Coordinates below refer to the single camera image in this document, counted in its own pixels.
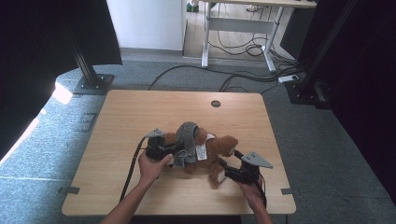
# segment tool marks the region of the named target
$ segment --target wooden table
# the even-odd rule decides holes
[[[262,53],[265,61],[267,62],[270,72],[275,72],[276,68],[270,55],[270,49],[274,42],[277,27],[280,23],[280,18],[283,14],[284,7],[299,7],[310,8],[316,7],[315,1],[307,0],[203,0],[209,3],[225,3],[225,4],[241,4],[241,5],[256,5],[256,6],[271,6],[279,7],[274,21],[257,21],[257,20],[239,20],[236,18],[216,18],[210,15],[210,4],[206,4],[205,16],[205,39],[204,48],[202,51],[202,67],[208,67],[209,59],[209,32],[215,31],[228,31],[228,32],[243,32],[254,34],[268,34],[268,41],[265,46],[262,46]]]
[[[220,107],[213,107],[219,101]],[[92,136],[67,194],[63,212],[67,216],[106,215],[119,202],[132,156],[141,138],[155,128],[176,132],[185,121],[223,136],[239,140],[237,149],[259,153],[274,165],[262,168],[266,181],[268,212],[292,214],[292,195],[283,195],[289,182],[276,145],[267,111],[258,93],[193,91],[110,91],[98,116]],[[225,158],[239,167],[236,158]],[[212,189],[208,171],[193,175],[174,168],[164,170],[140,204],[137,215],[243,215],[252,214],[239,187],[229,178]],[[139,167],[127,192],[137,183]]]

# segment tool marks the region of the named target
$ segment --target carpeted floor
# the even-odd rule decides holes
[[[113,74],[111,89],[147,90],[157,76],[175,66],[199,64],[124,61],[95,66]],[[210,70],[257,77],[272,75],[260,67],[211,65]],[[218,91],[230,75],[196,67],[178,67],[152,86],[162,91]],[[58,82],[73,90],[78,70]],[[235,78],[228,91],[263,92],[294,199],[289,223],[394,223],[396,208],[359,150],[331,110],[292,105],[275,82]],[[105,96],[73,95],[67,104],[52,97],[37,116],[35,128],[0,165],[0,223],[98,223],[101,217],[66,217],[65,195],[88,143],[92,123]],[[272,216],[285,223],[284,216]],[[242,223],[255,223],[243,216]]]

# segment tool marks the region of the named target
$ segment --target teddy bear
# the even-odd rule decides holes
[[[187,174],[193,174],[197,167],[209,169],[209,181],[214,188],[218,187],[225,179],[224,168],[219,164],[219,156],[230,157],[235,151],[238,140],[230,135],[217,137],[198,127],[195,123],[188,121],[183,123],[176,133],[166,133],[165,144],[174,144],[183,141],[185,147],[190,148],[183,152],[182,162],[179,155],[174,155],[174,160],[169,166],[182,167]]]

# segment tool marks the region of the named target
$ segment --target brown stuffed animal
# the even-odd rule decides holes
[[[176,139],[174,133],[167,133],[165,135],[165,144],[175,143]],[[225,179],[224,169],[219,165],[219,155],[222,157],[232,156],[236,145],[238,145],[238,140],[230,135],[216,137],[203,128],[198,128],[198,132],[193,139],[196,146],[205,145],[207,159],[186,163],[183,167],[184,172],[193,174],[197,167],[208,168],[209,180],[213,187],[219,186]]]

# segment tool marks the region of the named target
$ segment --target gray toy clothing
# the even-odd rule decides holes
[[[176,132],[176,140],[184,143],[184,149],[174,155],[174,165],[184,167],[185,163],[196,162],[194,136],[198,133],[198,125],[188,121],[183,123]]]

